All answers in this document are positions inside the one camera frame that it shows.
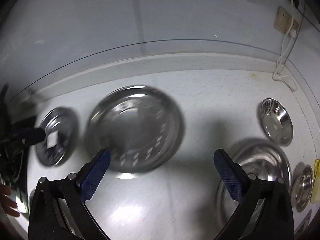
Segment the person's left hand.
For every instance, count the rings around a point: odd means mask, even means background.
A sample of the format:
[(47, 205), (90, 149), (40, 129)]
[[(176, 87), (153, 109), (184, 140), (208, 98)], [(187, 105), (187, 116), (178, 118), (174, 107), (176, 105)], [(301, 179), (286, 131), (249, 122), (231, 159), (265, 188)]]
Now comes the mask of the person's left hand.
[(17, 211), (17, 203), (10, 199), (12, 190), (3, 184), (0, 184), (0, 201), (1, 207), (7, 215), (12, 217), (20, 217), (20, 213)]

